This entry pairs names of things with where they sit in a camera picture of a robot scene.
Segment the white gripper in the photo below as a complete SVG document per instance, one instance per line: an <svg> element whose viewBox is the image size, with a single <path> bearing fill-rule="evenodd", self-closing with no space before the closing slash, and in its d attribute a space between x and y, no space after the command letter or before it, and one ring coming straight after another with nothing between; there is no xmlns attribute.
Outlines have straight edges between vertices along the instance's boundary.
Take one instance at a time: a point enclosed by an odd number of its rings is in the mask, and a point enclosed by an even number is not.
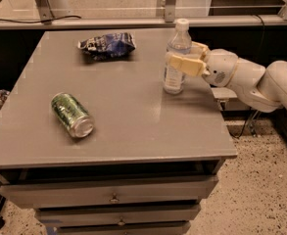
<svg viewBox="0 0 287 235"><path fill-rule="evenodd" d="M195 41L192 42L190 53L198 59L166 53L166 62L170 67L187 75L204 75L204 80L210 85L217 87L227 85L238 61L236 54L223 49L210 51L206 44Z"/></svg>

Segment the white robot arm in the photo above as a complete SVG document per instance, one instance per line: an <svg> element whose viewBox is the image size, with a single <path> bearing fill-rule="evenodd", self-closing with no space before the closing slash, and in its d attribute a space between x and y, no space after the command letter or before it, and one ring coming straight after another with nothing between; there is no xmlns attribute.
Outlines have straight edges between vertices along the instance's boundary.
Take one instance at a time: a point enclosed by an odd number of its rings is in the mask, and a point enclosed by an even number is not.
<svg viewBox="0 0 287 235"><path fill-rule="evenodd" d="M246 105L264 113L287 110L287 62L267 68L224 49L210 50L193 42L189 54L169 51L167 63L189 76L201 76L208 84L232 90Z"/></svg>

